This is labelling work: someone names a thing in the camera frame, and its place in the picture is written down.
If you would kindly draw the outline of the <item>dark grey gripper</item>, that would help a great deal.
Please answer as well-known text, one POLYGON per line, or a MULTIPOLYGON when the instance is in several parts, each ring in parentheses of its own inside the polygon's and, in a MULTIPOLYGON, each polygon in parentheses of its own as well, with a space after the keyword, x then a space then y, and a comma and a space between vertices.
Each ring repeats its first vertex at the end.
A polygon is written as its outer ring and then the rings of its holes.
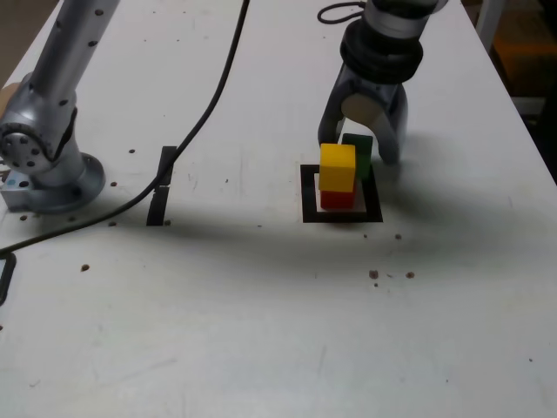
POLYGON ((342 64, 319 122, 320 145, 338 143, 345 118, 373 133, 385 164, 399 163, 407 122, 402 84, 376 84, 342 64))

